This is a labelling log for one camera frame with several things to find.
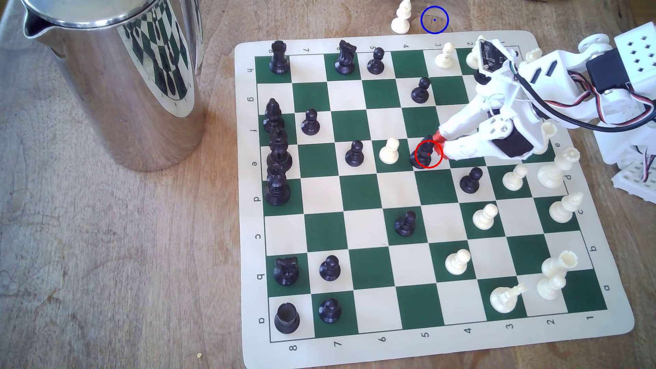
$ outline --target green square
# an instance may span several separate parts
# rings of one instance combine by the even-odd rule
[[[354,290],[394,285],[390,251],[387,247],[348,250],[348,254]]]
[[[433,269],[435,270],[435,279],[438,282],[451,282],[454,280],[476,279],[474,272],[474,263],[469,260],[467,269],[464,273],[456,276],[447,271],[444,265],[447,256],[452,253],[457,253],[460,249],[469,251],[469,244],[467,241],[451,241],[451,242],[438,242],[436,244],[429,244],[430,256],[433,259]]]
[[[435,105],[468,104],[467,90],[462,76],[431,77]]]
[[[344,210],[378,209],[380,192],[375,174],[346,175],[339,177]]]
[[[576,213],[572,214],[572,219],[570,219],[567,223],[559,223],[553,220],[551,215],[549,215],[549,207],[551,204],[562,200],[562,198],[563,196],[533,198],[533,201],[535,201],[535,208],[537,209],[537,215],[540,217],[540,223],[542,223],[542,230],[544,233],[580,230],[579,221],[576,218]]]
[[[270,56],[255,57],[255,81],[257,83],[290,83],[291,71],[275,74],[269,69]]]
[[[298,258],[298,280],[291,286],[281,286],[274,279],[274,269],[276,268],[276,259],[278,257]],[[304,295],[310,293],[310,269],[308,269],[308,254],[296,253],[289,255],[274,255],[266,257],[266,291],[269,297]]]
[[[307,144],[298,146],[300,176],[329,177],[337,175],[335,144]]]
[[[408,138],[432,136],[440,126],[438,111],[435,110],[435,106],[403,108],[402,110],[405,132]]]
[[[438,285],[418,284],[396,288],[404,330],[444,325]]]
[[[262,182],[262,198],[258,201],[262,202],[264,216],[271,215],[290,215],[290,214],[303,214],[303,196],[300,191],[300,179],[287,179],[291,196],[286,204],[280,206],[273,206],[264,200],[264,187],[266,181]]]
[[[362,81],[367,109],[400,108],[399,93],[395,79],[372,79]]]
[[[499,217],[499,214],[494,217],[494,224],[488,230],[479,229],[474,225],[472,220],[474,213],[477,210],[483,209],[487,204],[497,205],[497,202],[488,201],[460,203],[460,211],[462,213],[462,220],[464,221],[464,229],[467,232],[467,239],[473,240],[475,238],[503,237],[506,235],[503,231],[503,224],[501,223],[501,217]]]
[[[497,287],[509,287],[513,288],[517,286],[519,282],[517,277],[501,277],[501,278],[490,278],[490,279],[479,279],[478,288],[481,290],[481,297],[483,298],[483,310],[485,310],[485,316],[488,320],[508,320],[508,319],[519,319],[526,318],[526,308],[524,307],[524,299],[522,295],[517,297],[517,305],[509,313],[500,313],[496,311],[492,304],[490,304],[490,294]]]
[[[326,323],[319,317],[319,306],[329,298],[336,299],[342,308],[339,319]],[[358,318],[353,291],[318,293],[312,295],[312,318],[314,319],[314,337],[337,337],[358,334]]]
[[[413,166],[410,164],[410,149],[408,149],[408,140],[400,139],[399,148],[397,152],[399,153],[399,160],[394,164],[385,164],[378,157],[378,152],[381,148],[387,144],[387,140],[372,141],[371,146],[373,147],[374,160],[376,161],[376,172],[378,173],[389,173],[393,171],[411,171]]]
[[[294,114],[283,114],[282,118],[285,121],[284,130],[287,133],[287,143],[290,145],[295,145],[297,141],[296,141],[296,119],[294,117]],[[262,124],[265,117],[260,116],[259,119],[260,121],[259,121],[259,125],[257,126],[257,130],[260,133],[260,146],[269,146],[269,132],[267,132],[264,129],[264,124]]]
[[[422,205],[458,202],[450,169],[416,171],[415,179]]]
[[[343,75],[340,73],[337,73],[335,70],[335,62],[337,61],[337,58],[339,57],[339,53],[337,54],[324,54],[323,55],[323,61],[326,64],[326,78],[328,81],[351,81],[353,79],[360,79],[360,67],[358,64],[358,58],[357,56],[353,58],[353,63],[356,65],[356,69],[353,70],[353,73]]]
[[[394,223],[396,219],[399,219],[406,211],[410,210],[417,214],[415,231],[411,236],[400,236],[394,230]],[[396,209],[383,209],[382,211],[385,218],[385,229],[387,230],[387,241],[389,245],[422,244],[427,242],[426,226],[424,226],[424,216],[421,213],[421,207],[397,207]]]
[[[522,179],[524,184],[517,191],[511,191],[503,185],[503,176],[506,173],[511,172],[513,169],[515,169],[515,165],[499,165],[487,167],[487,172],[490,175],[490,181],[492,181],[492,189],[494,190],[494,195],[497,200],[531,197],[531,189],[529,188],[529,183],[526,181],[526,177]]]
[[[305,239],[308,252],[345,249],[344,213],[306,214]]]
[[[294,83],[292,84],[292,90],[294,93],[295,112],[305,113],[309,109],[314,109],[318,112],[327,112],[330,110],[328,83]]]
[[[366,110],[331,112],[335,142],[371,140]]]
[[[565,279],[566,284],[562,292],[568,313],[607,309],[604,293],[594,269],[569,271]]]
[[[542,273],[543,261],[551,257],[543,234],[506,239],[517,275]]]
[[[427,77],[426,59],[423,50],[392,51],[394,76],[397,78]]]

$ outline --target black chess piece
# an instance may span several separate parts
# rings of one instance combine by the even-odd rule
[[[264,130],[271,133],[274,128],[285,128],[285,120],[282,117],[282,111],[280,110],[280,105],[278,101],[274,98],[270,98],[269,102],[266,103],[264,109]]]
[[[483,177],[483,170],[479,167],[474,167],[468,175],[460,179],[460,189],[468,194],[473,194],[478,191],[478,181]]]
[[[271,154],[266,157],[266,167],[274,163],[280,164],[283,171],[287,172],[291,168],[292,157],[287,152],[289,143],[287,143],[287,132],[284,129],[274,129],[269,133],[269,148]]]
[[[300,130],[308,136],[314,136],[319,133],[321,125],[317,121],[317,111],[310,109],[305,112],[305,120],[300,124]]]
[[[351,144],[351,150],[346,152],[346,163],[352,167],[359,167],[365,160],[365,154],[362,154],[362,141],[355,140]]]
[[[326,323],[334,323],[342,315],[342,307],[339,301],[332,297],[319,305],[319,317]]]
[[[328,282],[336,280],[341,271],[342,268],[339,266],[339,259],[335,255],[328,256],[319,266],[319,275]]]
[[[348,42],[339,41],[339,56],[335,62],[335,70],[339,74],[351,74],[356,69],[354,59],[356,57],[356,50],[358,48],[349,44]]]
[[[274,317],[274,325],[282,334],[292,334],[300,324],[300,316],[292,303],[284,303],[278,307]]]
[[[287,45],[278,40],[271,44],[271,51],[273,56],[269,62],[269,69],[275,74],[285,74],[289,71],[289,59],[285,55],[287,51]]]
[[[274,280],[281,286],[291,286],[298,280],[298,258],[295,256],[276,258]]]
[[[430,78],[421,77],[419,87],[415,87],[410,94],[412,100],[417,104],[423,104],[428,101],[428,88],[430,87]]]
[[[382,58],[385,55],[385,50],[382,47],[373,49],[373,59],[367,63],[367,70],[371,74],[381,74],[385,70],[385,64],[382,63]]]
[[[417,221],[417,214],[410,210],[406,211],[399,219],[394,222],[394,230],[399,236],[412,236],[415,232],[415,222]]]
[[[287,184],[287,176],[282,165],[273,163],[266,168],[266,186],[264,186],[264,200],[273,206],[284,205],[291,197]]]

